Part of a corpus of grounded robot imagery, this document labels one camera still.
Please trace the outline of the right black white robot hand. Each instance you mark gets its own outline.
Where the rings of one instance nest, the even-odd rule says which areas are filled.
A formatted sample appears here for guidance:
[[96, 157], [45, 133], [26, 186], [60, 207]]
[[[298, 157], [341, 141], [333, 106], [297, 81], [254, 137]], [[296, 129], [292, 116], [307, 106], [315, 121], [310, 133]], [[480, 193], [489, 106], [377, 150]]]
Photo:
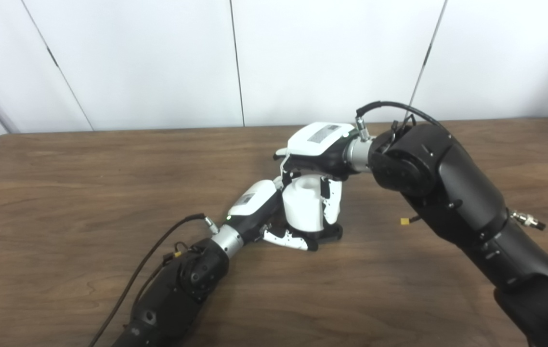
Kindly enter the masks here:
[[333, 226], [340, 213], [342, 187], [350, 175], [365, 171], [369, 144], [346, 123], [317, 121], [298, 130], [274, 154], [283, 182], [287, 222], [316, 233]]

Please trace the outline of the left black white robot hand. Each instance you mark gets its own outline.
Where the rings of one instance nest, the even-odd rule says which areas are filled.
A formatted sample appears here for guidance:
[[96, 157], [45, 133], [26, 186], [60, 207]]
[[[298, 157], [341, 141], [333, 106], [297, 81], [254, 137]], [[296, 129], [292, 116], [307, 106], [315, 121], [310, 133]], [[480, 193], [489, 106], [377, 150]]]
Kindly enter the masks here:
[[317, 251], [318, 243], [309, 240], [289, 224], [272, 226], [270, 220], [283, 210], [283, 182], [259, 180], [228, 211], [220, 232], [214, 239], [232, 257], [246, 244], [265, 240], [272, 244], [303, 251]]

